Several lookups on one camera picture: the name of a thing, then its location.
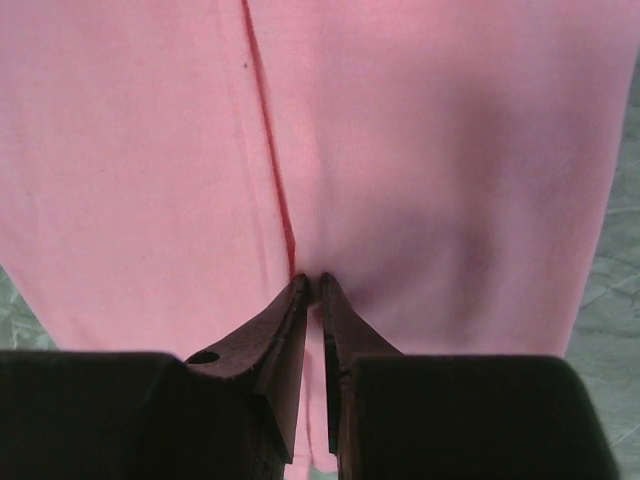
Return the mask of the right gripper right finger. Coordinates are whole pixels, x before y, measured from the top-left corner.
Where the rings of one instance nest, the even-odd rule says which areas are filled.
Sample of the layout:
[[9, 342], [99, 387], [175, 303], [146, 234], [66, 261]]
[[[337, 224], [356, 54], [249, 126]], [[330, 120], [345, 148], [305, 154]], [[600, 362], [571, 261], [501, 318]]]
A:
[[354, 360], [364, 356], [402, 356], [361, 318], [330, 273], [321, 276], [321, 309], [326, 367], [329, 451], [339, 452], [343, 387], [349, 383]]

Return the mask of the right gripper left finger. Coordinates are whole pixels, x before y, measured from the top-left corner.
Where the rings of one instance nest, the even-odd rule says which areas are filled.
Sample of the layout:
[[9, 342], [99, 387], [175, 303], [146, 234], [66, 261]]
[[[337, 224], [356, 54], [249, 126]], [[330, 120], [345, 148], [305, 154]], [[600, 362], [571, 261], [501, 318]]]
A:
[[234, 419], [240, 452], [274, 463], [294, 456], [308, 310], [308, 278], [296, 276], [258, 315], [185, 361], [214, 381]]

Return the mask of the pink t shirt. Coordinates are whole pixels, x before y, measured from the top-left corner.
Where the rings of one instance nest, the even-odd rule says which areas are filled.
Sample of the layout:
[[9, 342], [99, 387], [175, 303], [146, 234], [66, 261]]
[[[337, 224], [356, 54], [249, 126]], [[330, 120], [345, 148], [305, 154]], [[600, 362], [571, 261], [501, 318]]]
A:
[[[1, 264], [56, 344], [1, 356], [5, 479], [614, 479], [564, 361], [635, 1], [5, 1]], [[355, 358], [329, 451], [321, 276]], [[298, 275], [291, 463], [186, 366]]]

